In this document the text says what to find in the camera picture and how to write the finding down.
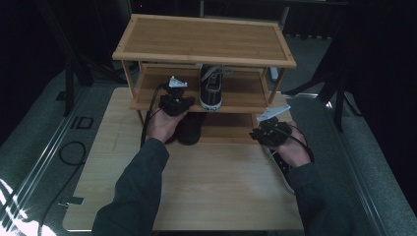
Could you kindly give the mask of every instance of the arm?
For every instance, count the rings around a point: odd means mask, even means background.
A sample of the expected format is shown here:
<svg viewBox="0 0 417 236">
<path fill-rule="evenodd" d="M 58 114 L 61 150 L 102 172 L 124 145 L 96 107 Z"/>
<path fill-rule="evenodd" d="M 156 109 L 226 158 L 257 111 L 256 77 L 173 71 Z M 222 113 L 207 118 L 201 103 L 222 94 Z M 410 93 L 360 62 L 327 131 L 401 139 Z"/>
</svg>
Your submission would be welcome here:
<svg viewBox="0 0 417 236">
<path fill-rule="evenodd" d="M 290 122 L 289 125 L 296 127 L 295 122 Z M 306 143 L 298 129 L 292 128 L 292 136 L 303 144 Z M 327 187 L 305 149 L 291 139 L 273 149 L 294 168 L 288 177 L 295 192 L 306 234 L 357 234 L 355 217 L 348 201 Z"/>
<path fill-rule="evenodd" d="M 314 163 L 293 169 L 289 179 L 307 235 L 357 234 L 355 217 L 348 201 L 327 187 Z"/>
<path fill-rule="evenodd" d="M 151 235 L 169 157 L 164 143 L 185 114 L 159 111 L 150 119 L 149 139 L 117 181 L 113 202 L 98 211 L 92 235 Z"/>
</svg>

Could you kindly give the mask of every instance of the shoe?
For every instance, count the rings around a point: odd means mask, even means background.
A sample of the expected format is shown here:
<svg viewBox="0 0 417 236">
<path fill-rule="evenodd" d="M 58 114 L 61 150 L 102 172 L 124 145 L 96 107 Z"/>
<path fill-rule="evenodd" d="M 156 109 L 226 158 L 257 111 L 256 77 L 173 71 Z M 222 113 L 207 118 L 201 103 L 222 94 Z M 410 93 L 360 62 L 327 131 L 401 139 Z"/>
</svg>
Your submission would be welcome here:
<svg viewBox="0 0 417 236">
<path fill-rule="evenodd" d="M 267 152 L 269 157 L 271 157 L 275 161 L 275 163 L 278 165 L 279 170 L 281 171 L 281 175 L 284 180 L 284 185 L 285 185 L 286 190 L 289 193 L 294 194 L 294 190 L 292 189 L 289 178 L 288 178 L 288 173 L 292 170 L 292 167 L 289 164 L 287 164 L 281 158 L 278 152 L 276 152 L 275 150 L 265 147 L 265 151 Z"/>
<path fill-rule="evenodd" d="M 224 66 L 203 65 L 200 76 L 200 105 L 205 111 L 214 112 L 220 108 L 224 73 Z"/>
<path fill-rule="evenodd" d="M 196 144 L 202 134 L 202 126 L 206 116 L 205 112 L 188 112 L 175 130 L 178 142 L 186 146 Z"/>
</svg>

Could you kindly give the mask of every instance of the gray sleeve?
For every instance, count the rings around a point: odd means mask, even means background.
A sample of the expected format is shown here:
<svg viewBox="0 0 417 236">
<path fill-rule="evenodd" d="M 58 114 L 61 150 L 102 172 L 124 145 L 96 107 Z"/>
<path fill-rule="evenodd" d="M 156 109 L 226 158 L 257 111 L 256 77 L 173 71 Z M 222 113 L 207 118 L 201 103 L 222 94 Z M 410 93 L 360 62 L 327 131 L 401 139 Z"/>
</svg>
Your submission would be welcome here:
<svg viewBox="0 0 417 236">
<path fill-rule="evenodd" d="M 293 169 L 289 179 L 307 235 L 357 235 L 349 201 L 326 186 L 314 163 Z"/>
<path fill-rule="evenodd" d="M 98 211 L 92 235 L 151 235 L 168 157 L 159 140 L 145 142 L 117 181 L 113 202 Z"/>
</svg>

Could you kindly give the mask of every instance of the wooden shoe rack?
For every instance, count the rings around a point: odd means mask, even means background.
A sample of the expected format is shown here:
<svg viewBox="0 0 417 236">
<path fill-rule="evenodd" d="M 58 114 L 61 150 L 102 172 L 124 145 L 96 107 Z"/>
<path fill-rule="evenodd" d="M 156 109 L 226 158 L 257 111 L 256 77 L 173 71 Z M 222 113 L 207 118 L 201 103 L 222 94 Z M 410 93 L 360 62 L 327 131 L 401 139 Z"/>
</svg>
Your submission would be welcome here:
<svg viewBox="0 0 417 236">
<path fill-rule="evenodd" d="M 276 92 L 286 69 L 296 67 L 275 23 L 151 15 L 132 15 L 113 59 L 125 69 L 130 108 L 140 111 L 149 109 L 155 89 L 174 76 L 188 83 L 184 95 L 196 98 L 190 111 L 204 112 L 199 103 L 201 64 L 226 65 L 232 73 L 223 80 L 222 105 L 203 126 L 201 142 L 210 143 L 255 143 L 248 133 L 258 126 L 257 114 L 286 104 Z M 131 61 L 140 63 L 136 79 Z M 272 91 L 265 80 L 268 67 L 280 68 Z M 289 111 L 280 119 L 291 120 Z"/>
</svg>

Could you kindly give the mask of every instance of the floor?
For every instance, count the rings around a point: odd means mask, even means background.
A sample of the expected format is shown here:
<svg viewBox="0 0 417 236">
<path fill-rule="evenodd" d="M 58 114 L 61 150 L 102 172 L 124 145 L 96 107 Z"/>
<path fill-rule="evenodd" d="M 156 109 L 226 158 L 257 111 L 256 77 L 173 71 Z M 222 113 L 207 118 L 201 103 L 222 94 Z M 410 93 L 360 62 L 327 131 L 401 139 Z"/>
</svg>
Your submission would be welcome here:
<svg viewBox="0 0 417 236">
<path fill-rule="evenodd" d="M 308 82 L 330 43 L 330 40 L 319 38 L 286 39 L 298 67 L 287 73 L 281 90 L 293 89 Z M 126 85 L 115 84 L 97 74 L 92 88 L 76 85 L 78 105 L 74 113 L 63 118 L 64 103 L 55 100 L 57 93 L 65 88 L 63 75 L 51 81 L 21 125 L 0 147 L 0 197 L 3 197 L 0 200 L 3 205 L 16 194 L 17 202 L 21 206 L 20 210 L 12 209 L 19 216 L 13 220 L 14 232 L 10 235 L 35 235 L 39 222 L 44 223 L 42 235 L 89 235 L 88 232 L 70 233 L 62 227 L 65 203 L 72 196 L 82 169 L 65 164 L 62 159 L 78 163 L 87 157 L 113 89 Z M 351 202 L 352 209 L 361 222 L 361 235 L 406 235 L 415 232 L 415 216 L 410 213 L 401 192 L 395 187 L 389 168 L 381 161 L 384 156 L 379 151 L 378 144 L 375 145 L 375 139 L 367 129 L 366 122 L 344 109 L 345 132 L 340 134 L 332 124 L 331 106 L 315 99 L 314 94 L 319 92 L 321 86 L 304 91 L 306 94 L 288 97 L 288 103 L 293 107 L 294 119 L 309 139 L 322 176 L 331 188 Z M 79 143 L 66 146 L 70 142 L 83 143 L 86 153 Z M 369 151 L 372 154 L 366 158 L 361 156 Z M 379 169 L 370 169 L 367 161 L 378 161 L 381 165 Z M 392 187 L 388 193 L 382 194 L 382 189 L 387 191 L 384 185 Z M 391 217 L 401 217 L 403 220 L 388 220 Z M 155 234 L 304 235 L 302 231 L 291 230 Z"/>
</svg>

